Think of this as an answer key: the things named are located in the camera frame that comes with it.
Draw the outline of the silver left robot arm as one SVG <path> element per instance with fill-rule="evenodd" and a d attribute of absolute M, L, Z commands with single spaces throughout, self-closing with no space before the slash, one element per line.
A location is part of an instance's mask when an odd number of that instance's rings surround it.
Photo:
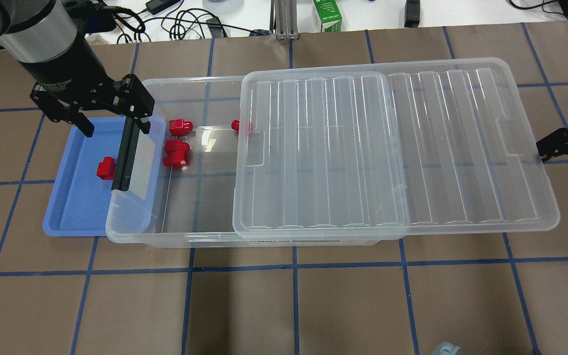
<path fill-rule="evenodd" d="M 106 110 L 149 133 L 155 100 L 135 74 L 110 78 L 61 1 L 0 0 L 0 46 L 35 79 L 30 97 L 50 121 L 91 137 L 84 111 Z"/>

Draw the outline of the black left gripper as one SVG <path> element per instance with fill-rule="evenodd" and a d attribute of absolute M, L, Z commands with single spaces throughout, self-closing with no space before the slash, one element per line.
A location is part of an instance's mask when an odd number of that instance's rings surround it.
<path fill-rule="evenodd" d="M 73 42 L 65 52 L 38 63 L 20 63 L 35 79 L 30 99 L 52 121 L 73 123 L 66 105 L 79 110 L 108 110 L 137 118 L 148 135 L 155 100 L 135 74 L 115 81 L 87 42 Z"/>

